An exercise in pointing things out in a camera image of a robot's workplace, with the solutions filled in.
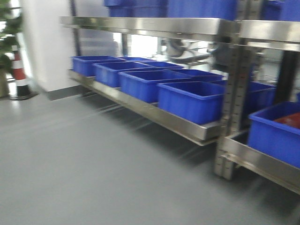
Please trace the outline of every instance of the shelf tray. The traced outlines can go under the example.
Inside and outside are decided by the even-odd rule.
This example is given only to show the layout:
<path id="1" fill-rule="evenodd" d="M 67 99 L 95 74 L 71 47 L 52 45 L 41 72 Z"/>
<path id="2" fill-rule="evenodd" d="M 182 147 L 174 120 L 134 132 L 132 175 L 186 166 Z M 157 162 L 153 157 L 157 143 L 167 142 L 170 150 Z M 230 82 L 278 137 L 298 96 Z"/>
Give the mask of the shelf tray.
<path id="1" fill-rule="evenodd" d="M 60 17 L 73 29 L 102 30 L 202 41 L 230 42 L 232 21 L 217 18 Z"/>
<path id="2" fill-rule="evenodd" d="M 300 194 L 300 169 L 242 144 L 247 135 L 242 132 L 226 137 L 224 151 L 227 154 L 224 157 Z"/>
<path id="3" fill-rule="evenodd" d="M 220 124 L 218 121 L 205 125 L 198 125 L 161 110 L 153 104 L 145 103 L 137 98 L 127 95 L 116 88 L 111 88 L 96 82 L 94 78 L 82 76 L 72 70 L 69 71 L 69 76 L 72 80 L 80 83 L 85 88 L 142 115 L 200 146 L 216 142 L 220 135 Z"/>
<path id="4" fill-rule="evenodd" d="M 300 52 L 300 22 L 244 20 L 240 38 L 252 47 Z"/>

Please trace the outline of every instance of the traffic cone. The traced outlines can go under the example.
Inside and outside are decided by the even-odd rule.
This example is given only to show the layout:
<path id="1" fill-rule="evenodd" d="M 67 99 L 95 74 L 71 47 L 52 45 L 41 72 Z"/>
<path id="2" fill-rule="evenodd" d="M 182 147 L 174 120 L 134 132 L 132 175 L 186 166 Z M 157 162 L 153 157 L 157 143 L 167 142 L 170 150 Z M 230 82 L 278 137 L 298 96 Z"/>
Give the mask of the traffic cone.
<path id="1" fill-rule="evenodd" d="M 13 60 L 13 71 L 16 83 L 16 95 L 11 96 L 10 99 L 12 100 L 26 100 L 32 98 L 33 96 L 37 95 L 36 92 L 31 92 L 28 86 L 26 75 L 23 70 L 23 64 L 21 61 L 21 56 L 18 51 L 18 46 L 12 46 L 13 52 L 15 55 L 15 59 Z"/>

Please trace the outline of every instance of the green leaves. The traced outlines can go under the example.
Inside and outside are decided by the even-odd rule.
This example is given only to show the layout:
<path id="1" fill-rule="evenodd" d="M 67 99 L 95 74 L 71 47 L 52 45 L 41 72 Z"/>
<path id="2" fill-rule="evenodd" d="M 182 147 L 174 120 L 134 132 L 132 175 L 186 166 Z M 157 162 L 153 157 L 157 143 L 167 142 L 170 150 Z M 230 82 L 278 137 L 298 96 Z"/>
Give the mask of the green leaves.
<path id="1" fill-rule="evenodd" d="M 4 69 L 5 69 L 8 73 L 10 73 L 11 75 L 13 75 L 13 74 L 14 74 L 14 71 L 13 71 L 13 69 L 12 69 L 13 63 L 12 63 L 12 61 L 10 60 L 10 58 L 9 58 L 7 55 L 2 54 L 2 55 L 0 56 L 0 61 L 2 62 L 2 65 L 4 66 Z"/>
<path id="2" fill-rule="evenodd" d="M 3 29 L 3 34 L 16 35 L 22 31 L 22 15 L 15 19 L 7 19 L 6 27 Z"/>
<path id="3" fill-rule="evenodd" d="M 0 0 L 0 8 L 7 8 L 10 0 Z"/>
<path id="4" fill-rule="evenodd" d="M 0 30 L 0 65 L 13 74 L 12 62 L 6 53 L 12 52 L 13 45 L 19 46 L 16 35 L 22 31 L 23 17 L 13 18 L 9 3 L 10 0 L 0 0 L 0 22 L 5 23 L 5 28 Z"/>

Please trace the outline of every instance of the plastic bin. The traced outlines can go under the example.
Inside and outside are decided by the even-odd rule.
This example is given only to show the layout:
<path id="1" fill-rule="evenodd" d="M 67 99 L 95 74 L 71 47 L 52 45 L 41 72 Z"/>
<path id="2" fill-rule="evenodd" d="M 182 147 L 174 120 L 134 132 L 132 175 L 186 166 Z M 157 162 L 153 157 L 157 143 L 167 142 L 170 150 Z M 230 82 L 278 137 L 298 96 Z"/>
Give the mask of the plastic bin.
<path id="1" fill-rule="evenodd" d="M 133 17 L 166 17 L 167 0 L 135 0 Z"/>
<path id="2" fill-rule="evenodd" d="M 75 56 L 72 57 L 73 70 L 84 76 L 95 76 L 94 63 L 122 62 L 123 59 L 112 56 Z"/>
<path id="3" fill-rule="evenodd" d="M 135 0 L 137 7 L 167 7 L 168 0 Z"/>
<path id="4" fill-rule="evenodd" d="M 203 82 L 212 82 L 212 81 L 221 81 L 223 79 L 222 75 L 201 71 L 197 69 L 171 69 L 175 73 L 187 74 L 192 77 L 193 81 L 203 81 Z"/>
<path id="5" fill-rule="evenodd" d="M 190 80 L 188 75 L 168 70 L 120 73 L 121 91 L 148 103 L 158 101 L 158 83 Z"/>
<path id="6" fill-rule="evenodd" d="M 183 68 L 183 66 L 178 66 L 176 64 L 172 64 L 168 62 L 153 61 L 153 62 L 143 62 L 143 63 L 160 69 L 182 69 Z"/>
<path id="7" fill-rule="evenodd" d="M 280 20 L 281 10 L 284 2 L 279 0 L 265 0 L 262 19 L 263 20 Z"/>
<path id="8" fill-rule="evenodd" d="M 133 0 L 105 0 L 110 17 L 132 17 Z"/>
<path id="9" fill-rule="evenodd" d="M 166 17 L 166 7 L 133 7 L 133 17 Z"/>
<path id="10" fill-rule="evenodd" d="M 205 82 L 161 83 L 158 107 L 197 124 L 221 118 L 224 87 Z"/>
<path id="11" fill-rule="evenodd" d="M 285 102 L 253 113 L 248 145 L 300 168 L 300 129 L 274 121 L 299 112 L 299 104 Z"/>
<path id="12" fill-rule="evenodd" d="M 95 80 L 113 88 L 120 87 L 119 72 L 156 70 L 156 68 L 138 62 L 100 63 L 94 64 L 94 67 Z"/>
<path id="13" fill-rule="evenodd" d="M 235 20 L 237 0 L 169 0 L 168 17 Z"/>
<path id="14" fill-rule="evenodd" d="M 147 62 L 147 61 L 155 61 L 147 58 L 142 57 L 119 57 L 120 59 L 126 60 L 126 61 L 133 61 L 133 62 Z"/>
<path id="15" fill-rule="evenodd" d="M 300 1 L 285 0 L 280 20 L 300 21 Z"/>
<path id="16" fill-rule="evenodd" d="M 218 81 L 213 83 L 226 86 L 227 81 Z M 275 91 L 276 87 L 273 85 L 251 82 L 244 106 L 244 117 L 247 117 L 250 113 L 254 113 L 271 106 L 275 97 Z"/>

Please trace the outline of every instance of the metal shelving unit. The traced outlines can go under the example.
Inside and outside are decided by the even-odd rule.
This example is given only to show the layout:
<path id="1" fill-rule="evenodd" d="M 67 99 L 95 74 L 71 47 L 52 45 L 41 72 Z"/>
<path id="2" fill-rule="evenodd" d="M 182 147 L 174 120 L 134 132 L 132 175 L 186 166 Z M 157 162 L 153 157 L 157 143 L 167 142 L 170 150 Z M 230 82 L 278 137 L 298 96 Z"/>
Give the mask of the metal shelving unit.
<path id="1" fill-rule="evenodd" d="M 102 83 L 96 82 L 94 78 L 82 76 L 71 70 L 69 71 L 69 75 L 71 79 L 80 83 L 83 87 L 142 115 L 143 117 L 189 139 L 200 146 L 216 142 L 220 134 L 220 124 L 217 121 L 200 126 L 161 110 L 156 106 L 156 104 L 145 103 L 121 92 L 117 88 L 111 88 Z"/>
<path id="2" fill-rule="evenodd" d="M 300 169 L 267 156 L 248 147 L 248 132 L 242 117 L 246 99 L 249 71 L 258 48 L 284 50 L 278 80 L 276 102 L 287 100 L 289 86 L 295 74 L 295 62 L 300 52 L 300 22 L 260 21 L 263 0 L 240 0 L 239 21 L 231 22 L 214 18 L 113 18 L 113 17 L 61 17 L 68 28 L 119 32 L 161 38 L 203 40 L 232 44 L 223 116 L 220 122 L 203 126 L 160 110 L 80 74 L 69 72 L 71 78 L 124 107 L 157 124 L 193 141 L 206 145 L 217 140 L 215 173 L 232 179 L 237 165 L 272 180 L 300 194 Z"/>

